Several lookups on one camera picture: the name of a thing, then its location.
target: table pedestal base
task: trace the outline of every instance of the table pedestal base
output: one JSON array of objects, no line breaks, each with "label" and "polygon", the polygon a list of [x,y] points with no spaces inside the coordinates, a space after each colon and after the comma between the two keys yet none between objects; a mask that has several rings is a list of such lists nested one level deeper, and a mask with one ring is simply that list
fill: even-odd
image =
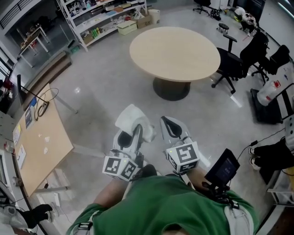
[{"label": "table pedestal base", "polygon": [[190,91],[190,84],[185,82],[171,82],[160,78],[153,81],[155,93],[167,101],[179,101],[184,99]]}]

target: wooden table top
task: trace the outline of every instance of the wooden table top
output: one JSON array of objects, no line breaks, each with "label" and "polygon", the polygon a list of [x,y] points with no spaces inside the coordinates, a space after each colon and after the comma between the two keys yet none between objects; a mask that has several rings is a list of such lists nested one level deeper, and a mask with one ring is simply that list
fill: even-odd
[{"label": "wooden table top", "polygon": [[221,63],[211,41],[178,27],[159,27],[141,33],[130,45],[130,56],[148,74],[175,82],[209,77]]},{"label": "wooden table top", "polygon": [[[40,91],[39,95],[48,89],[50,89],[49,84]],[[41,98],[45,101],[51,100],[53,98],[51,91],[47,91]],[[25,114],[18,124],[21,126],[21,134],[15,146],[15,153],[17,156],[20,146],[23,145],[26,157],[19,171],[26,193],[31,196],[74,147],[61,122],[54,100],[50,101],[44,115],[28,129],[26,129]],[[49,137],[49,142],[45,141],[45,137]],[[48,149],[46,154],[44,154],[45,147]]]}]

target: paper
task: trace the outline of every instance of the paper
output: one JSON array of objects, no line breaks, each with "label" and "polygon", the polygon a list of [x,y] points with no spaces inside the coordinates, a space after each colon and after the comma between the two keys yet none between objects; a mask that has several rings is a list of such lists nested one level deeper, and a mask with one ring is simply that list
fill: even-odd
[{"label": "paper", "polygon": [[19,137],[20,137],[20,133],[21,133],[22,129],[20,127],[20,124],[18,124],[18,126],[15,128],[14,132],[13,132],[13,142],[14,142],[14,146],[17,144]]},{"label": "paper", "polygon": [[21,145],[17,154],[18,168],[20,169],[22,168],[25,157],[26,157],[26,151],[24,150],[23,145]]}]

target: person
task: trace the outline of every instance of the person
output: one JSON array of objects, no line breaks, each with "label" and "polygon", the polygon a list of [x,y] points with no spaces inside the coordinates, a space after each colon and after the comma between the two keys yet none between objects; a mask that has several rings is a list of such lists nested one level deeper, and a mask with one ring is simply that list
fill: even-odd
[{"label": "person", "polygon": [[251,33],[253,32],[253,30],[256,27],[256,20],[254,18],[253,15],[251,15],[250,13],[246,13],[242,16],[242,22],[241,22],[242,27],[240,28],[241,30],[245,30],[245,29],[249,29],[249,33],[248,36],[251,36]]},{"label": "person", "polygon": [[33,210],[22,211],[14,205],[2,204],[0,206],[0,224],[2,227],[5,226],[8,231],[12,232],[13,230],[14,233],[18,234],[16,231],[21,231],[19,229],[33,229],[43,220],[52,222],[56,213],[52,207],[54,207],[53,204],[52,206],[42,204]]},{"label": "person", "polygon": [[254,170],[260,170],[261,167],[273,170],[294,167],[294,156],[288,148],[285,138],[274,145],[249,148],[249,154],[252,155],[249,163]]},{"label": "person", "polygon": [[242,21],[243,15],[246,14],[246,11],[244,10],[244,8],[241,8],[240,6],[237,6],[237,9],[234,11],[235,14],[235,19],[238,22]]},{"label": "person", "polygon": [[[204,172],[192,169],[187,176],[196,190],[178,175],[158,176],[153,165],[146,165],[124,200],[128,182],[113,179],[78,216],[67,235],[231,234],[224,213],[227,205],[205,196]],[[252,217],[246,224],[251,224],[252,234],[256,232],[259,222],[253,207],[233,191],[227,193]],[[79,227],[90,231],[85,233]]]}]

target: black stool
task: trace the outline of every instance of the black stool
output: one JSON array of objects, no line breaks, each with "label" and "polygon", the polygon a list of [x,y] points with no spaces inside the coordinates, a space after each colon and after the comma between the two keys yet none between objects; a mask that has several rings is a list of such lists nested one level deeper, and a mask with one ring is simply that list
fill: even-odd
[{"label": "black stool", "polygon": [[228,34],[229,26],[223,23],[219,23],[219,26],[216,29],[221,33]]}]

